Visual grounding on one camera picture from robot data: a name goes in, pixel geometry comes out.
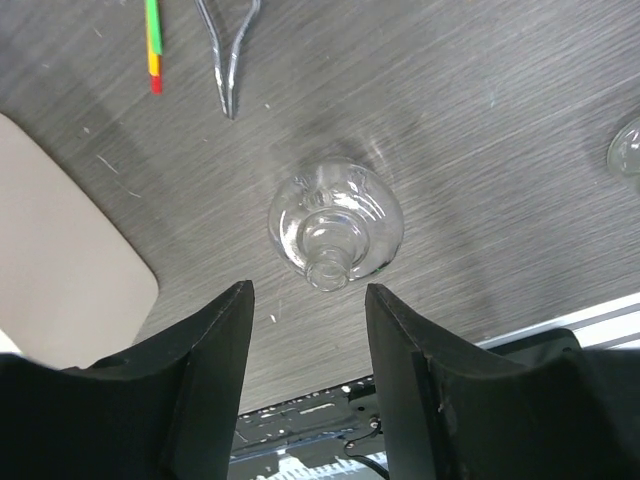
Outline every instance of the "wire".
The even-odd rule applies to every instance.
[[[367,433],[366,435],[363,435],[362,437],[349,440],[344,444],[343,450],[344,450],[344,454],[347,457],[349,457],[351,460],[361,463],[365,467],[369,467],[371,470],[376,472],[385,480],[390,480],[389,471],[385,469],[382,465],[380,465],[378,462],[375,462],[371,460],[369,457],[365,457],[364,455],[349,455],[349,452],[347,452],[347,447],[353,448],[356,446],[356,442],[365,440],[367,438],[375,438],[382,431],[382,422],[380,422],[379,419],[375,419],[375,420],[377,421],[377,425],[373,429],[373,431]]]

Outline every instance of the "table top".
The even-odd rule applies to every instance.
[[[269,243],[302,163],[372,166],[406,223],[375,281],[471,341],[638,291],[639,201],[605,165],[640,114],[636,2],[264,0],[233,122],[191,2],[163,2],[159,97],[142,2],[40,3],[0,6],[0,112],[158,277],[140,338],[254,281],[243,411],[371,372],[366,282],[314,291]],[[249,2],[208,3],[228,52]]]

